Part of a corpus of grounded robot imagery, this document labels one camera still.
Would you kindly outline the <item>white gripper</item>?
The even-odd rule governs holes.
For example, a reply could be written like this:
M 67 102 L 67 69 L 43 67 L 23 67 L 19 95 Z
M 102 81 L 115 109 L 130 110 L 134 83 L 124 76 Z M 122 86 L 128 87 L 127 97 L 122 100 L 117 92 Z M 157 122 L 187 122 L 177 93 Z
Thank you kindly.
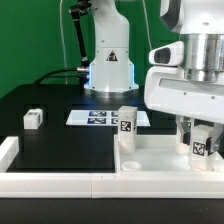
M 153 67 L 146 75 L 144 102 L 148 109 L 180 115 L 176 117 L 177 136 L 185 145 L 190 145 L 191 140 L 190 118 L 215 123 L 214 133 L 208 141 L 208 155 L 212 155 L 220 149 L 223 138 L 224 72 L 218 75 L 215 83 L 188 81 L 179 67 L 183 56 L 182 41 L 149 53 Z

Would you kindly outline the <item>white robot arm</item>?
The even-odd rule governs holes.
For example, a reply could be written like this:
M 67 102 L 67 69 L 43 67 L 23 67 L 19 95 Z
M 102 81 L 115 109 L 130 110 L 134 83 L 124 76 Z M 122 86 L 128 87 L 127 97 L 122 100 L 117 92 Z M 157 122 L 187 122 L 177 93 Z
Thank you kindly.
M 85 90 L 102 97 L 137 90 L 127 19 L 115 0 L 90 2 L 96 43 Z M 214 153 L 224 135 L 224 0 L 161 0 L 160 19 L 180 40 L 150 51 L 145 104 L 177 116 L 192 153 Z

